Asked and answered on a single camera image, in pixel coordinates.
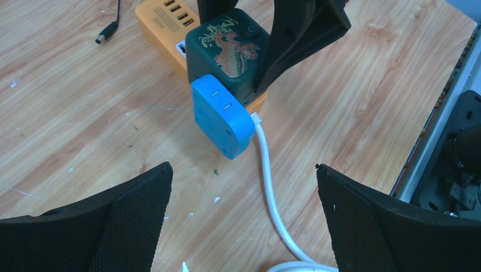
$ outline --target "orange power strip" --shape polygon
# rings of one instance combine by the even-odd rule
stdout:
[[[189,84],[184,40],[187,33],[200,25],[200,20],[182,0],[147,0],[136,7],[142,34],[169,65]],[[267,91],[246,109],[260,112]]]

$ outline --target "black cable with connector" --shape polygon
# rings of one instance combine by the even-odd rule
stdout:
[[[95,40],[97,44],[102,44],[107,41],[112,35],[117,31],[119,28],[119,21],[120,21],[120,0],[119,4],[117,5],[117,20],[110,23],[104,30],[101,31],[99,37]]]

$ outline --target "green box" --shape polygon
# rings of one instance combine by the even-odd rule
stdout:
[[[212,74],[242,104],[249,105],[254,80],[269,34],[243,10],[235,8],[191,30],[185,38],[189,82]]]

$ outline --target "dragon illustration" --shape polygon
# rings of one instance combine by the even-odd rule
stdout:
[[[247,60],[257,59],[257,50],[260,49],[253,43],[241,44],[235,40],[236,37],[235,32],[217,33],[214,36],[216,45],[222,49],[214,60],[230,78],[242,75],[247,70]]]

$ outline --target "wooden table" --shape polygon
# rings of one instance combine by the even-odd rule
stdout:
[[[217,152],[193,121],[189,87],[141,35],[139,3],[122,1],[102,46],[116,0],[0,4],[0,218],[39,215],[170,161],[153,271],[294,260],[268,216],[257,145],[234,161]],[[273,1],[239,7],[270,29]],[[315,164],[388,193],[475,26],[443,0],[356,0],[346,11],[348,34],[281,76],[261,112],[281,215],[331,266]]]

